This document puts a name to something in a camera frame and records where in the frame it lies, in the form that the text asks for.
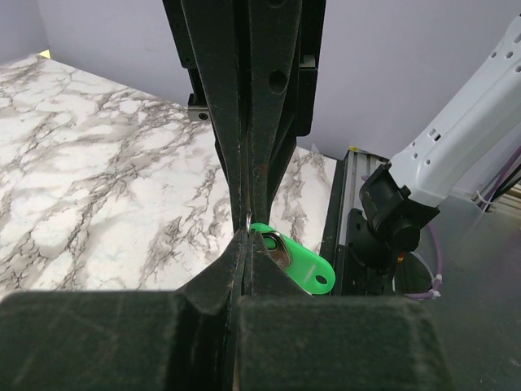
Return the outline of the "green key tag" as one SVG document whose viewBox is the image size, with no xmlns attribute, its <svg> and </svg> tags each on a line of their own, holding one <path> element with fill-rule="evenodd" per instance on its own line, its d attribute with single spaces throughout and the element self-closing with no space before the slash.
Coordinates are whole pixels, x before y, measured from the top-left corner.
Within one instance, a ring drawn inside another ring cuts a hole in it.
<svg viewBox="0 0 521 391">
<path fill-rule="evenodd" d="M 264 223 L 253 223 L 250 232 L 276 231 Z M 323 257 L 283 235 L 291 254 L 291 265 L 283 270 L 300 288 L 313 295 L 326 295 L 335 285 L 335 271 Z"/>
</svg>

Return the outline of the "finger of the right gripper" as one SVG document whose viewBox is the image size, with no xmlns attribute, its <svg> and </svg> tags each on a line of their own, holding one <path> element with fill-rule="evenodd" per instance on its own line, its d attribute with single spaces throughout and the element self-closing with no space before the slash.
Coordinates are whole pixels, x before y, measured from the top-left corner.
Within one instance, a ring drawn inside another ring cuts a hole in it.
<svg viewBox="0 0 521 391">
<path fill-rule="evenodd" d="M 237 231 L 245 224 L 245 202 L 234 3 L 183 1 L 182 10 L 228 181 L 233 230 Z"/>
<path fill-rule="evenodd" d="M 251 202 L 254 222 L 269 220 L 268 173 L 290 78 L 301 1 L 250 1 Z"/>
</svg>

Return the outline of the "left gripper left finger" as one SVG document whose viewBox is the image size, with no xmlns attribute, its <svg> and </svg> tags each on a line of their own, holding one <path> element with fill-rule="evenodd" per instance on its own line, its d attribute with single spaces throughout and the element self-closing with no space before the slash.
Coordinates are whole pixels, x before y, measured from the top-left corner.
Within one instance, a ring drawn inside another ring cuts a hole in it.
<svg viewBox="0 0 521 391">
<path fill-rule="evenodd" d="M 4 390 L 230 390 L 247 234 L 175 291 L 27 291 L 1 303 Z"/>
</svg>

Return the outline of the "silver key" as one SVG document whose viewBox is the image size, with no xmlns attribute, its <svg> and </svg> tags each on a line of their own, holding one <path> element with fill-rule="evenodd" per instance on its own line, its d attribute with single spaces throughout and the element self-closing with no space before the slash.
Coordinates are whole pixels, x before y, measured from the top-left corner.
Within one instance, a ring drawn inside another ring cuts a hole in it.
<svg viewBox="0 0 521 391">
<path fill-rule="evenodd" d="M 277 231 L 268 231 L 262 233 L 262 238 L 274 262 L 281 269 L 287 269 L 292 263 L 292 258 L 282 235 Z"/>
</svg>

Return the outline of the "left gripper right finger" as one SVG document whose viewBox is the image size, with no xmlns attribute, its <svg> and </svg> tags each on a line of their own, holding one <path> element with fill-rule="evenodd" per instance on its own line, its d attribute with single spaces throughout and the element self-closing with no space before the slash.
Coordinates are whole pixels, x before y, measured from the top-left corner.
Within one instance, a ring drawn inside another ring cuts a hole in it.
<svg viewBox="0 0 521 391">
<path fill-rule="evenodd" d="M 241 390 L 450 390 L 436 330 L 417 302 L 261 292 L 238 300 Z"/>
</svg>

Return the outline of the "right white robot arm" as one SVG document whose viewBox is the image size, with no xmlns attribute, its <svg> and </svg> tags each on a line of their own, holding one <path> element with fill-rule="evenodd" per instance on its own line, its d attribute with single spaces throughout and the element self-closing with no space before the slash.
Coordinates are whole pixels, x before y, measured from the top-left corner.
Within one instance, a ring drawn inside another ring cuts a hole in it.
<svg viewBox="0 0 521 391">
<path fill-rule="evenodd" d="M 311 129 L 323 1 L 167 1 L 190 108 L 202 106 L 230 192 L 235 230 L 269 220 L 296 140 Z M 371 174 L 353 250 L 386 274 L 458 180 L 520 122 L 520 21 L 434 120 Z"/>
</svg>

